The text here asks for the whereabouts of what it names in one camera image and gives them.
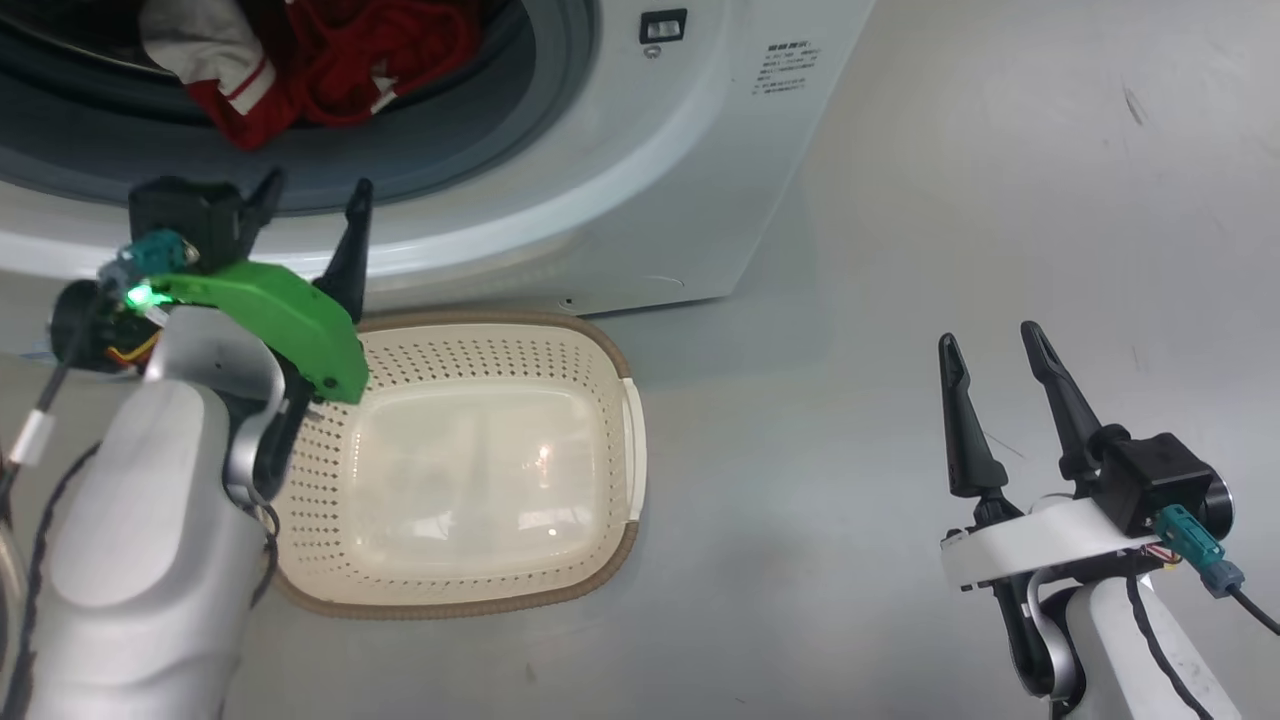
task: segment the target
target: basket handle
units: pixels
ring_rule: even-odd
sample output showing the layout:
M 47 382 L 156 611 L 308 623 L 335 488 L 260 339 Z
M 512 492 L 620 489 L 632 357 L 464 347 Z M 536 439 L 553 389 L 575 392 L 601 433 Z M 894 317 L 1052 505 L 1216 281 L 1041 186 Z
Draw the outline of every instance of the basket handle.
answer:
M 645 484 L 649 478 L 649 446 L 644 432 L 644 409 L 640 392 L 631 378 L 622 378 L 626 396 L 622 400 L 622 436 L 627 456 L 627 496 L 631 500 L 630 520 L 640 519 Z

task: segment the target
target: washing machine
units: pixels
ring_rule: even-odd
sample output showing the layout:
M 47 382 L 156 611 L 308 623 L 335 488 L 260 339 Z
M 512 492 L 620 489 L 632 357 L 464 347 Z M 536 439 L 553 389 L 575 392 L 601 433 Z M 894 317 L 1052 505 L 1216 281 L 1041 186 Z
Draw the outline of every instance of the washing machine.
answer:
M 465 69 L 256 152 L 136 47 L 95 37 L 110 23 L 49 10 L 92 4 L 0 10 L 0 350 L 38 350 L 56 291 L 128 241 L 129 188 L 165 174 L 250 188 L 284 168 L 255 259 L 303 275 L 372 179 L 366 311 L 727 295 L 874 0 L 490 0 Z

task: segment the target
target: connector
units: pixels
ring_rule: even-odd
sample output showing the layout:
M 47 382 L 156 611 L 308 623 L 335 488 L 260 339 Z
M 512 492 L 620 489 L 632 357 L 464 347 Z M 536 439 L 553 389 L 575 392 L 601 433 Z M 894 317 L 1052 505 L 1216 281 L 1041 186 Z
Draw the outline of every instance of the connector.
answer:
M 1210 594 L 1217 598 L 1244 583 L 1244 573 L 1226 560 L 1226 551 L 1213 536 L 1181 505 L 1170 505 L 1156 514 L 1153 530 L 1165 547 L 1181 555 L 1199 573 Z
M 120 250 L 114 260 L 97 272 L 99 282 L 114 296 L 127 293 L 152 275 L 166 275 L 186 268 L 193 258 L 182 236 L 156 229 Z

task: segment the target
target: cable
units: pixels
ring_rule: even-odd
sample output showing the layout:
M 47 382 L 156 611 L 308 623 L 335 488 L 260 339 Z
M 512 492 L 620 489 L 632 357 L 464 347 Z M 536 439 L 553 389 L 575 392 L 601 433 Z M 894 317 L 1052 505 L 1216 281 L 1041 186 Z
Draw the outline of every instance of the cable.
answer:
M 1050 497 L 1065 497 L 1068 500 L 1075 500 L 1075 496 L 1071 495 L 1071 493 L 1069 493 L 1069 492 L 1050 492 L 1050 493 L 1044 493 L 1044 495 L 1037 497 L 1036 502 L 1032 502 L 1032 506 L 1027 509 L 1027 514 L 1030 515 L 1030 514 L 1036 512 L 1036 506 L 1039 505 L 1042 500 L 1048 500 Z
M 1160 648 L 1160 642 L 1156 639 L 1156 630 L 1151 628 L 1151 618 L 1147 616 L 1147 607 L 1142 603 L 1142 594 L 1138 592 L 1138 577 L 1129 575 L 1125 578 L 1125 588 L 1129 591 L 1129 603 L 1133 605 L 1133 619 L 1138 623 L 1138 630 L 1142 637 L 1147 638 L 1147 647 L 1151 650 L 1151 656 L 1156 660 L 1156 665 L 1160 670 L 1169 678 L 1170 684 L 1174 685 L 1174 692 L 1178 697 L 1190 707 L 1199 720 L 1213 720 L 1213 716 L 1204 710 L 1204 706 L 1196 700 L 1196 696 L 1187 689 L 1187 684 L 1183 679 L 1178 676 L 1174 670 L 1172 664 L 1165 657 L 1165 651 Z
M 1156 560 L 1160 560 L 1165 565 L 1180 565 L 1183 561 L 1181 555 L 1178 555 L 1176 552 L 1169 550 L 1167 547 L 1155 542 L 1143 546 L 1142 552 L 1155 557 Z
M 1249 612 L 1249 615 L 1257 618 L 1258 623 L 1262 623 L 1268 630 L 1280 635 L 1280 623 L 1276 623 L 1270 615 L 1263 612 L 1261 607 L 1254 605 L 1253 601 L 1249 600 L 1249 596 L 1244 594 L 1244 591 L 1240 589 L 1240 585 L 1230 585 L 1226 588 L 1226 592 L 1231 593 L 1231 597 L 1234 597 L 1235 601 Z
M 52 407 L 54 400 L 58 397 L 58 391 L 63 388 L 63 383 L 67 382 L 67 374 L 70 373 L 72 364 L 78 360 L 81 348 L 84 345 L 86 336 L 88 334 L 90 327 L 93 324 L 93 318 L 97 316 L 102 307 L 102 302 L 106 301 L 106 288 L 99 287 L 93 299 L 90 300 L 88 306 L 84 309 L 84 314 L 81 316 L 79 323 L 76 324 L 76 329 L 72 332 L 72 341 L 67 346 L 67 355 L 58 363 L 54 368 L 54 374 L 49 377 L 49 382 L 45 383 L 44 389 L 40 391 L 40 397 L 36 398 L 36 406 L 32 409 L 32 414 L 27 418 L 27 423 L 32 423 L 33 418 L 42 418 Z M 4 468 L 4 474 L 0 475 L 0 520 L 5 524 L 13 524 L 12 507 L 9 505 L 9 493 L 13 491 L 13 484 L 18 480 L 18 471 L 22 469 L 22 464 L 18 457 L 10 457 L 10 461 Z
M 31 652 L 31 638 L 36 632 L 36 597 L 40 594 L 40 585 L 44 580 L 41 565 L 45 562 L 45 553 L 49 551 L 49 530 L 54 525 L 54 510 L 58 501 L 67 493 L 72 479 L 97 454 L 101 442 L 95 442 L 88 450 L 81 454 L 72 464 L 70 469 L 63 474 L 54 486 L 54 492 L 45 502 L 45 511 L 40 516 L 40 527 L 36 529 L 36 542 L 31 550 L 31 564 L 27 566 L 27 602 L 22 612 L 22 629 L 18 632 L 18 660 L 14 662 L 13 674 L 9 679 L 9 692 L 5 697 L 4 711 L 0 717 L 22 717 L 26 714 L 27 703 L 31 702 L 31 669 L 36 659 Z
M 275 577 L 275 570 L 280 566 L 280 516 L 270 505 L 260 505 L 259 507 L 271 519 L 271 532 L 266 534 L 266 570 L 262 573 L 262 579 L 257 582 L 257 587 L 253 588 L 253 597 L 248 603 L 250 607 L 257 606 L 257 601 L 262 600 L 268 588 L 271 587 L 271 578 Z

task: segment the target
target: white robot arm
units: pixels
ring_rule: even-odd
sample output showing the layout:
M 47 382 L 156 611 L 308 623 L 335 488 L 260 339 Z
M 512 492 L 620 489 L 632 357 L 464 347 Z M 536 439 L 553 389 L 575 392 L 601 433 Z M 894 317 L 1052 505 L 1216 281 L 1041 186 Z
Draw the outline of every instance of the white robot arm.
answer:
M 1217 539 L 1234 520 L 1226 484 L 1174 436 L 1134 441 L 1102 427 L 1036 323 L 1023 324 L 1032 372 L 1044 386 L 1071 500 L 1024 515 L 969 400 L 955 337 L 938 343 L 951 493 L 977 498 L 974 525 L 942 541 L 948 583 L 989 588 L 1000 603 L 1023 687 L 1052 717 L 1231 719 L 1240 714 L 1147 574 L 1185 556 L 1217 597 L 1243 597 L 1244 575 Z M 1044 596 L 1042 588 L 1069 580 Z
M 372 186 L 357 183 L 347 233 L 329 269 L 308 284 L 246 260 L 282 183 L 273 173 L 247 204 L 228 186 L 177 178 L 146 186 L 155 192 L 137 196 L 150 199 L 138 201 L 148 211 L 133 218 L 142 218 L 142 240 L 97 283 L 73 283 L 59 299 L 52 324 L 69 315 L 76 331 L 5 469 L 4 515 L 18 464 L 38 459 L 50 432 L 50 404 L 67 368 L 92 368 L 102 336 L 136 327 L 137 313 L 164 331 L 101 445 L 55 489 L 26 578 L 12 571 L 19 564 L 0 533 L 4 600 L 22 607 L 0 628 L 4 656 L 13 659 L 5 720 L 220 715 L 250 609 L 275 566 L 279 519 L 269 500 L 283 484 L 298 425 L 305 414 L 326 410 L 311 409 L 312 400 L 356 401 L 367 382 L 353 324 L 364 306 Z M 169 311 L 129 307 L 131 290 L 146 290 L 141 297 L 157 282 L 207 301 L 166 302 Z M 52 505 L 95 450 L 42 564 Z

